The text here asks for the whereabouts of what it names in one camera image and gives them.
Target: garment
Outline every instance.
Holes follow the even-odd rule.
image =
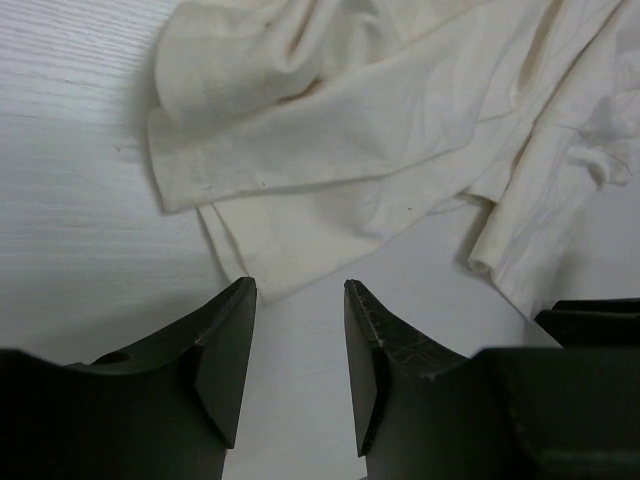
[[[572,215],[631,178],[637,20],[630,0],[184,4],[149,117],[165,208],[200,207],[269,301],[484,197],[470,265],[531,316]]]

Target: white table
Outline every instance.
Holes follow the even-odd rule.
[[[91,361],[225,285],[195,212],[161,214],[145,141],[153,45],[179,0],[0,0],[0,343]],[[559,295],[639,296],[640,185],[598,195]],[[374,255],[257,316],[225,479],[357,480],[342,285],[363,280],[454,350],[552,344],[464,269],[473,207],[419,222]]]

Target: black object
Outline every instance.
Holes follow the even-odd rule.
[[[640,299],[558,302],[536,317],[564,347],[640,346]]]
[[[357,281],[346,284],[345,328],[369,480],[640,478],[640,349],[467,360]]]
[[[92,365],[0,351],[3,479],[215,480],[233,448],[256,287]]]

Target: folded cloth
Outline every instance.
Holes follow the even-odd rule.
[[[228,275],[278,299],[466,192],[497,204],[471,267],[533,315],[576,210],[631,176],[640,5],[239,3],[176,10],[149,118],[165,208],[200,207]]]

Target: crumpled cloth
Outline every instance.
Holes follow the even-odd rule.
[[[576,213],[636,168],[640,2],[189,2],[156,84],[165,209],[199,207],[266,301],[475,196],[469,266],[532,317]]]

